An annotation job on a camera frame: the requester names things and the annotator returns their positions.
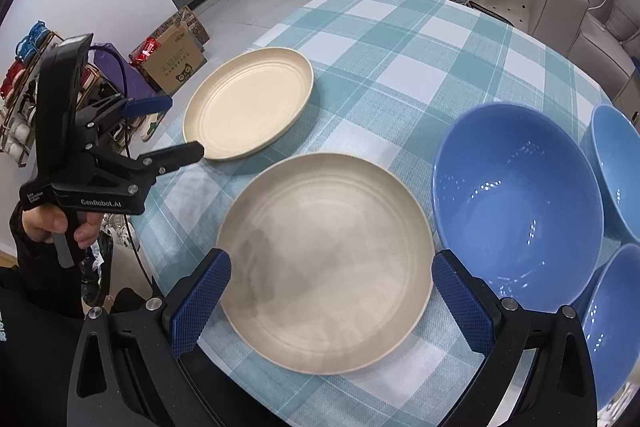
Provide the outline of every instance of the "sofa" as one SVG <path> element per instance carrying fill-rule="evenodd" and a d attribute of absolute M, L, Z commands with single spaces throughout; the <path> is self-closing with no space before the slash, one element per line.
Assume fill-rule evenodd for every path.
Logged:
<path fill-rule="evenodd" d="M 587 73 L 612 100 L 640 57 L 640 0 L 533 0 L 527 31 Z"/>

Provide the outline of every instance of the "red package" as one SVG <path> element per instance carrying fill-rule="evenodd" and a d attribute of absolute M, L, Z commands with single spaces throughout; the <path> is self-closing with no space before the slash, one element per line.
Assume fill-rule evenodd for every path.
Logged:
<path fill-rule="evenodd" d="M 147 60 L 149 58 L 149 56 L 156 51 L 156 49 L 158 49 L 160 47 L 160 42 L 156 41 L 155 39 L 149 37 L 146 41 L 145 41 L 145 45 L 142 46 L 142 51 L 140 51 L 140 53 L 138 54 L 137 57 L 135 57 L 133 59 L 133 61 L 136 64 L 142 64 L 142 62 L 144 62 L 145 60 Z"/>

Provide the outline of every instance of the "bowl rim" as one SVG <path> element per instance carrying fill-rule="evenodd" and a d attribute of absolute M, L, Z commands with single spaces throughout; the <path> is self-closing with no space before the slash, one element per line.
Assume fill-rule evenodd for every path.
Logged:
<path fill-rule="evenodd" d="M 609 198 L 611 199 L 611 201 L 615 201 L 613 192 L 609 185 L 609 181 L 607 180 L 607 177 L 604 171 L 602 170 L 602 168 L 600 168 L 600 165 L 602 164 L 602 159 L 600 158 L 600 152 L 598 152 L 598 146 L 596 145 L 596 137 L 595 137 L 595 130 L 594 130 L 596 113 L 602 112 L 603 110 L 613 111 L 613 113 L 616 114 L 616 118 L 618 118 L 618 120 L 621 120 L 621 117 L 622 117 L 622 120 L 625 121 L 629 127 L 631 127 L 631 131 L 633 131 L 633 133 L 636 135 L 636 137 L 638 138 L 638 141 L 640 141 L 640 134 L 638 134 L 638 131 L 636 131 L 636 128 L 631 124 L 631 122 L 629 122 L 626 119 L 626 116 L 624 114 L 622 114 L 619 110 L 617 110 L 612 105 L 609 105 L 608 103 L 599 103 L 591 111 L 591 121 L 589 123 L 589 138 L 591 140 L 591 146 L 593 147 L 593 151 L 596 155 L 596 160 L 598 160 L 598 170 L 602 174 L 602 179 L 604 180 L 604 184 L 607 189 L 607 194 L 609 195 Z M 640 245 L 640 237 L 638 237 L 638 234 L 636 234 L 633 230 L 631 230 L 631 227 L 629 226 L 628 222 L 626 222 L 625 216 L 623 216 L 622 213 L 620 212 L 619 206 L 614 204 L 613 208 L 616 211 L 616 215 L 618 216 L 622 224 L 625 226 L 625 229 L 629 234 L 629 236 L 633 238 L 634 242 L 637 245 Z"/>
<path fill-rule="evenodd" d="M 440 239 L 440 243 L 442 244 L 443 248 L 449 248 L 449 242 L 447 241 L 447 238 L 444 235 L 444 232 L 442 230 L 442 223 L 440 222 L 440 206 L 436 200 L 436 172 L 438 169 L 438 164 L 440 163 L 442 150 L 444 149 L 444 144 L 446 144 L 446 142 L 449 140 L 449 136 L 453 132 L 453 130 L 456 128 L 456 126 L 458 126 L 460 122 L 463 121 L 465 118 L 467 118 L 469 115 L 477 111 L 486 110 L 489 107 L 493 107 L 497 105 L 501 105 L 501 106 L 508 105 L 511 107 L 529 111 L 530 113 L 535 114 L 537 117 L 551 124 L 551 126 L 555 127 L 561 134 L 565 135 L 568 138 L 570 147 L 578 153 L 578 157 L 582 158 L 584 165 L 587 167 L 587 171 L 591 174 L 591 176 L 588 176 L 588 177 L 591 181 L 591 187 L 593 188 L 594 193 L 596 194 L 596 198 L 598 200 L 598 204 L 600 208 L 600 212 L 598 214 L 600 218 L 598 220 L 598 224 L 600 228 L 600 235 L 599 235 L 600 241 L 598 243 L 598 249 L 596 250 L 596 255 L 594 256 L 593 266 L 591 266 L 589 276 L 586 278 L 586 280 L 580 286 L 580 288 L 577 289 L 575 294 L 568 299 L 569 303 L 572 303 L 580 296 L 580 294 L 585 290 L 585 288 L 587 288 L 591 280 L 591 277 L 593 277 L 593 274 L 596 271 L 596 268 L 598 265 L 598 259 L 600 258 L 600 251 L 602 250 L 602 242 L 604 240 L 604 207 L 602 204 L 602 195 L 600 193 L 600 186 L 598 185 L 598 180 L 596 178 L 595 173 L 593 172 L 593 168 L 591 168 L 591 164 L 589 163 L 587 157 L 584 155 L 584 152 L 582 151 L 582 149 L 580 149 L 580 146 L 578 146 L 576 141 L 573 138 L 571 138 L 571 136 L 569 136 L 569 133 L 567 133 L 567 131 L 565 131 L 562 127 L 560 127 L 556 122 L 551 120 L 551 118 L 549 118 L 546 114 L 542 113 L 542 111 L 538 111 L 537 109 L 529 107 L 528 105 L 524 105 L 516 102 L 488 102 L 488 103 L 476 105 L 476 107 L 473 107 L 470 110 L 464 112 L 451 125 L 451 127 L 449 128 L 445 136 L 442 138 L 440 145 L 438 146 L 438 152 L 436 153 L 436 157 L 433 163 L 433 174 L 431 176 L 431 204 L 433 206 L 433 220 L 435 222 L 436 230 L 438 232 L 438 238 Z M 550 311 L 550 313 L 555 313 L 556 311 L 557 310 L 552 310 Z"/>
<path fill-rule="evenodd" d="M 604 281 L 604 278 L 607 274 L 607 272 L 609 271 L 609 267 L 615 263 L 616 259 L 618 258 L 619 255 L 621 255 L 623 252 L 625 252 L 626 250 L 636 250 L 636 255 L 638 257 L 640 257 L 640 247 L 638 245 L 636 245 L 635 243 L 625 243 L 624 245 L 621 245 L 611 256 L 611 258 L 605 263 L 604 265 L 604 269 L 602 270 L 602 273 L 600 274 L 600 276 L 598 277 L 598 282 L 596 282 L 595 287 L 593 288 L 593 292 L 591 293 L 591 297 L 589 299 L 589 304 L 587 306 L 587 312 L 591 309 L 591 305 L 593 304 L 593 301 L 596 298 L 596 295 L 598 293 L 598 291 L 600 290 L 600 286 L 602 285 L 602 282 Z M 580 324 L 580 326 L 582 327 L 582 332 L 584 332 L 584 325 L 587 322 L 587 318 L 588 318 L 588 314 L 585 312 L 584 317 L 582 318 L 582 322 Z M 633 367 L 635 365 L 635 361 L 636 359 L 634 359 L 634 363 L 632 364 L 631 368 L 629 369 L 629 373 L 626 375 L 626 377 L 628 378 L 628 375 L 631 373 L 631 371 L 633 370 Z M 611 401 L 611 399 L 613 398 L 612 396 L 607 397 L 606 401 L 604 401 L 604 403 L 602 404 L 602 407 L 604 407 L 607 403 L 609 403 Z"/>

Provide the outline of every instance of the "plaid tablecloth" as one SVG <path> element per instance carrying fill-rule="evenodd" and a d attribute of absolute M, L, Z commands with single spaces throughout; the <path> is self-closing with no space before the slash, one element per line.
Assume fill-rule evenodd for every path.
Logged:
<path fill-rule="evenodd" d="M 293 48 L 311 61 L 310 103 L 289 132 L 246 159 L 203 160 L 158 178 L 134 225 L 164 292 L 215 245 L 246 184 L 283 158 L 319 150 L 366 158 L 409 187 L 435 230 L 434 157 L 462 113 L 494 100 L 520 102 L 578 141 L 593 106 L 609 102 L 596 82 L 540 42 L 445 0 L 313 0 L 253 48 L 263 46 Z M 182 141 L 177 118 L 156 148 Z M 606 242 L 603 257 L 615 246 Z M 238 337 L 220 307 L 199 344 L 242 388 L 300 427 L 435 426 L 482 360 L 435 288 L 409 338 L 382 361 L 349 375 L 310 377 L 268 362 Z M 513 406 L 528 355 L 494 423 Z"/>

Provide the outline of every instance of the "bowl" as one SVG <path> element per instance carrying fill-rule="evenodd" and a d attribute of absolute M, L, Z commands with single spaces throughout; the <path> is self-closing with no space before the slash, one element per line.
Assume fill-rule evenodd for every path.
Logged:
<path fill-rule="evenodd" d="M 511 103 L 460 117 L 436 155 L 438 235 L 499 297 L 555 313 L 596 267 L 604 219 L 595 176 L 552 120 Z"/>
<path fill-rule="evenodd" d="M 580 143 L 600 186 L 605 234 L 640 245 L 640 134 L 610 105 L 597 105 Z"/>
<path fill-rule="evenodd" d="M 604 266 L 582 329 L 596 383 L 598 410 L 631 374 L 640 354 L 640 247 L 625 245 Z"/>

